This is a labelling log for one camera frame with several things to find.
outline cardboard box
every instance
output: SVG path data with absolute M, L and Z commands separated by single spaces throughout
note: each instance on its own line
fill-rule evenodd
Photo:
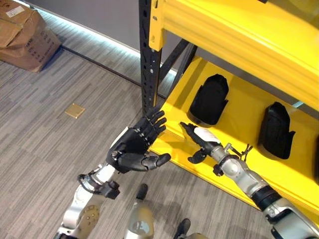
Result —
M 0 60 L 38 72 L 60 45 L 37 11 L 0 0 Z

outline led light strip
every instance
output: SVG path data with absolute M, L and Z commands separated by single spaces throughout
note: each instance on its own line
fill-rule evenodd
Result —
M 18 2 L 19 4 L 22 4 L 22 5 L 24 5 L 24 6 L 30 7 L 29 4 L 27 4 L 27 3 L 23 2 L 23 1 L 20 1 L 20 0 L 14 0 L 14 1 L 16 1 L 16 2 Z M 116 40 L 114 40 L 114 39 L 112 39 L 112 38 L 110 38 L 110 37 L 108 37 L 108 36 L 105 36 L 105 35 L 103 35 L 103 34 L 101 34 L 101 33 L 99 33 L 99 32 L 96 32 L 96 31 L 94 31 L 94 30 L 92 30 L 92 29 L 89 29 L 89 28 L 87 28 L 87 27 L 85 27 L 85 26 L 83 26 L 83 25 L 80 25 L 80 24 L 78 24 L 78 23 L 72 22 L 72 21 L 70 21 L 70 20 L 68 20 L 68 19 L 66 19 L 66 18 L 64 18 L 64 17 L 62 17 L 62 16 L 58 16 L 58 15 L 56 15 L 56 14 L 52 14 L 52 13 L 49 12 L 49 11 L 42 10 L 42 9 L 40 9 L 39 7 L 37 7 L 36 9 L 37 9 L 39 12 L 43 12 L 43 13 L 45 13 L 45 14 L 49 14 L 50 16 L 54 17 L 55 19 L 57 19 L 57 20 L 59 20 L 59 21 L 61 21 L 61 22 L 63 22 L 63 23 L 66 23 L 66 24 L 68 24 L 68 25 L 71 25 L 71 26 L 73 26 L 74 28 L 76 28 L 76 29 L 78 29 L 78 30 L 80 30 L 80 31 L 86 32 L 86 33 L 88 33 L 88 34 L 90 34 L 90 35 L 92 35 L 92 36 L 95 36 L 96 38 L 98 38 L 98 39 L 100 39 L 100 40 L 103 40 L 103 41 L 105 41 L 105 42 L 107 42 L 107 43 L 110 43 L 110 44 L 112 44 L 114 47 L 118 47 L 118 48 L 120 48 L 120 49 L 126 51 L 126 52 L 129 53 L 129 54 L 132 54 L 132 55 L 134 55 L 134 56 L 136 56 L 136 57 L 138 57 L 138 58 L 141 57 L 140 52 L 139 52 L 138 50 L 133 49 L 133 48 L 131 48 L 131 47 L 129 47 L 129 46 L 127 46 L 127 45 L 125 45 L 125 44 L 119 42 L 119 41 L 116 41 Z M 173 69 L 170 69 L 168 73 L 172 74 L 173 76 L 176 76 L 176 74 L 177 74 L 176 70 L 173 70 Z

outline yellow shelf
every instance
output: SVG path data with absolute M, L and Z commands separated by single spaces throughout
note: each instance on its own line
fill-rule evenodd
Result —
M 191 122 L 186 112 L 200 85 L 214 74 L 221 74 L 227 79 L 229 93 L 226 98 L 229 102 L 217 125 L 209 130 L 223 145 L 230 142 L 238 150 L 244 150 L 248 143 L 253 145 L 247 158 L 248 166 L 319 224 L 319 185 L 313 176 L 319 121 L 202 58 L 193 60 L 163 105 L 167 129 L 151 150 L 158 154 L 170 153 L 173 163 L 254 206 L 232 180 L 213 174 L 215 162 L 212 158 L 207 157 L 200 164 L 191 164 L 187 160 L 199 150 L 199 146 L 183 134 L 179 122 Z M 268 159 L 257 149 L 265 109 L 275 101 L 286 107 L 291 118 L 290 129 L 296 131 L 288 160 Z
M 257 0 L 152 0 L 151 48 L 162 48 L 165 30 L 318 110 L 319 30 L 283 8 Z

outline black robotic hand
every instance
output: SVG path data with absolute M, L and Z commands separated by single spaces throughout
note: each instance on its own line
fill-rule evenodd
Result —
M 123 132 L 111 146 L 106 161 L 121 173 L 130 170 L 148 171 L 160 167 L 170 160 L 168 153 L 150 156 L 148 148 L 166 127 L 164 111 L 153 108 L 132 128 Z

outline label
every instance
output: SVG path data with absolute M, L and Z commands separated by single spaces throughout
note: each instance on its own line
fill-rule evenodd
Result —
M 21 6 L 18 6 L 14 9 L 11 9 L 10 11 L 7 11 L 6 14 L 8 15 L 8 17 L 14 17 L 15 15 L 19 14 L 20 12 L 23 12 L 24 9 Z
M 206 142 L 220 143 L 220 140 L 206 128 L 196 127 L 194 129 L 194 133 L 196 133 L 202 140 L 205 140 Z

